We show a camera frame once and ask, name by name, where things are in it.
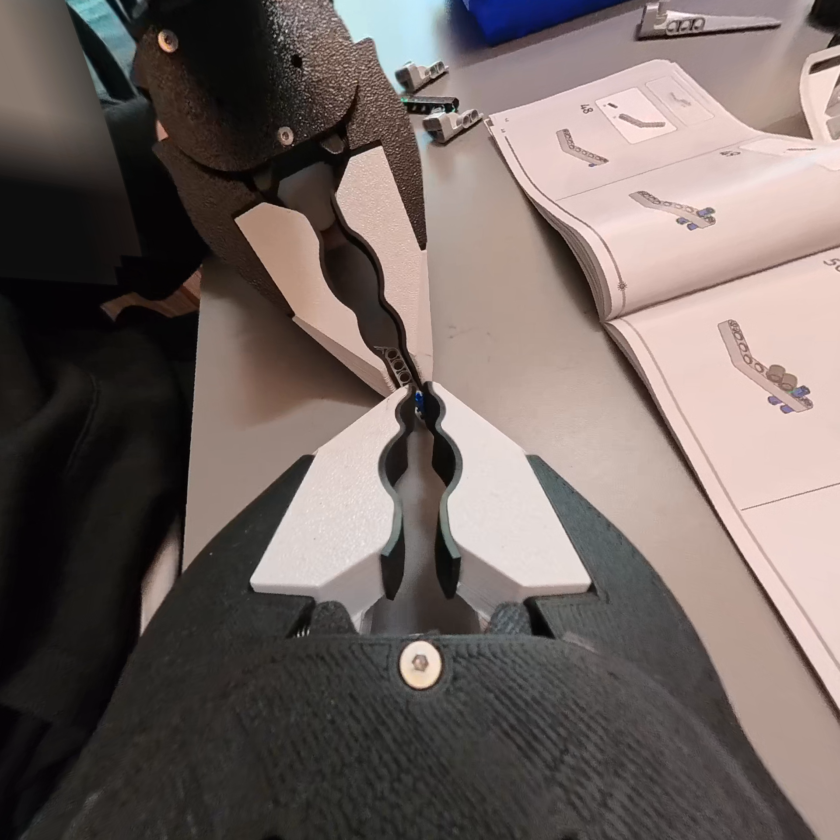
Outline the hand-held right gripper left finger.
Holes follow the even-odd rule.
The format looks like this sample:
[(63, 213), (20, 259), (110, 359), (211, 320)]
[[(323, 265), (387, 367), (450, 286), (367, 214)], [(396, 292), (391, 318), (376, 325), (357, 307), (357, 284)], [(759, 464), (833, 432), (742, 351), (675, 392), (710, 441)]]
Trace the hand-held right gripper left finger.
[(375, 604), (395, 599), (405, 568), (396, 483), (415, 393), (409, 385), (390, 394), (316, 451), (252, 573), (255, 592), (338, 602), (363, 633)]

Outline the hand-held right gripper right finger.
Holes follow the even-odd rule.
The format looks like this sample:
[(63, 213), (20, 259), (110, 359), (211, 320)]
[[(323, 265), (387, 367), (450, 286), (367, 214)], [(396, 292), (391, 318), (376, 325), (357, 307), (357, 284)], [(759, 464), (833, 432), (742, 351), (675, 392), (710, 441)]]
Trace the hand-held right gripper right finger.
[(444, 484), (435, 569), (486, 627), (501, 604), (592, 587), (528, 454), (438, 383), (425, 384), (432, 466)]

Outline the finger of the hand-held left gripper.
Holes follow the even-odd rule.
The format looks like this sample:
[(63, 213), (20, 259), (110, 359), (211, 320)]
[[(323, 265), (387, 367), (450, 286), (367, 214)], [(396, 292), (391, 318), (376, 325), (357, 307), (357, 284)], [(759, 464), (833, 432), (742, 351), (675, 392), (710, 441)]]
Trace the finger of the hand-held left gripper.
[(427, 253), (382, 148), (350, 160), (332, 205), (330, 339), (369, 384), (404, 364), (420, 387), (434, 371)]
[(322, 242), (307, 218), (260, 203), (234, 222), (286, 299), (294, 323), (377, 393), (398, 390), (382, 357), (364, 344), (353, 311), (330, 290)]

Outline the grey bent toy beam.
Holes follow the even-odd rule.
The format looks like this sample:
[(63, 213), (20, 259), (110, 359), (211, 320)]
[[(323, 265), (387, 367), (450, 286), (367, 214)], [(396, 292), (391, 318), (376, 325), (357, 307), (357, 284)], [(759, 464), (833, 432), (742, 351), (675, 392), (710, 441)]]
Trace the grey bent toy beam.
[(413, 362), (399, 348), (375, 345), (374, 353), (383, 361), (395, 389), (407, 386), (414, 390), (421, 388)]

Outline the grey desk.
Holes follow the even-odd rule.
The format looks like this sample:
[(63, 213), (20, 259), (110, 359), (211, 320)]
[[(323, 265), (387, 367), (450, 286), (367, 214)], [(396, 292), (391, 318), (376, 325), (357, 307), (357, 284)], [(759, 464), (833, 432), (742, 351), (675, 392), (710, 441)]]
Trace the grey desk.
[[(678, 62), (754, 128), (805, 134), (798, 79), (829, 35), (812, 2), (673, 2), (763, 15), (775, 30), (675, 42), (634, 37), (627, 2), (488, 47), (462, 2), (336, 2), (389, 80), (443, 60), (434, 85), (491, 114), (644, 60)], [(819, 838), (838, 838), (838, 719), (703, 496), (648, 391), (602, 329), (561, 236), (477, 127), (423, 157), (434, 377), (539, 455), (610, 519), (695, 625), (743, 729)], [(183, 564), (299, 456), (376, 402), (330, 353), (230, 268), (203, 269)]]

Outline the grey toy connector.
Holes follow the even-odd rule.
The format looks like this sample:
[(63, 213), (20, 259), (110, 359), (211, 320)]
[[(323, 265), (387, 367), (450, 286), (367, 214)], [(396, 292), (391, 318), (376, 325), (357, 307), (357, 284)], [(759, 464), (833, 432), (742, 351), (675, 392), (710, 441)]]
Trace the grey toy connector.
[(447, 145), (483, 119), (484, 114), (475, 108), (465, 112), (438, 110), (423, 118), (423, 129), (436, 145)]
[(429, 66), (408, 61), (395, 70), (395, 80), (407, 94), (414, 94), (448, 73), (449, 67), (437, 60)]

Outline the blue plastic bin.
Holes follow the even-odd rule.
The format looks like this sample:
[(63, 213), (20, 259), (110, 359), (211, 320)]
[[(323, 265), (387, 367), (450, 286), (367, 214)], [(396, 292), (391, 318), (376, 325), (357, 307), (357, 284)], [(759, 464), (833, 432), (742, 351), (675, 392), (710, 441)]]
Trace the blue plastic bin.
[(589, 14), (623, 4), (623, 1), (463, 1), (489, 46), (569, 23)]

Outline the person's black clothing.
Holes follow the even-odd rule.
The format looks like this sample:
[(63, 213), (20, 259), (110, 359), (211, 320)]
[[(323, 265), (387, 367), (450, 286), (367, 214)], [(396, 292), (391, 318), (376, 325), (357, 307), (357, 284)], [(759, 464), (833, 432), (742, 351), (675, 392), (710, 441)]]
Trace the person's black clothing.
[(142, 579), (186, 504), (197, 315), (2, 280), (1, 831), (20, 837), (96, 729)]

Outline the white instruction booklet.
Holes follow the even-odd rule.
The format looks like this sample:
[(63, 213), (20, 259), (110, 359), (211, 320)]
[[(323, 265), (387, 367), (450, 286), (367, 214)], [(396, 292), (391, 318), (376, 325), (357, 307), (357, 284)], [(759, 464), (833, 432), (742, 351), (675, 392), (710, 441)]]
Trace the white instruction booklet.
[(838, 142), (663, 59), (486, 126), (838, 705)]

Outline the grey toy wing panel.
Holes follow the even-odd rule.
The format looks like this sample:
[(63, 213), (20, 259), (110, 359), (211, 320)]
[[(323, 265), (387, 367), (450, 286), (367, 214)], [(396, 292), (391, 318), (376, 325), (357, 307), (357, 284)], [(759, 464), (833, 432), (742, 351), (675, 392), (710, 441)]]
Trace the grey toy wing panel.
[(714, 15), (677, 12), (669, 1), (649, 2), (644, 6), (636, 28), (637, 40), (675, 39), (777, 29), (781, 21), (766, 16)]

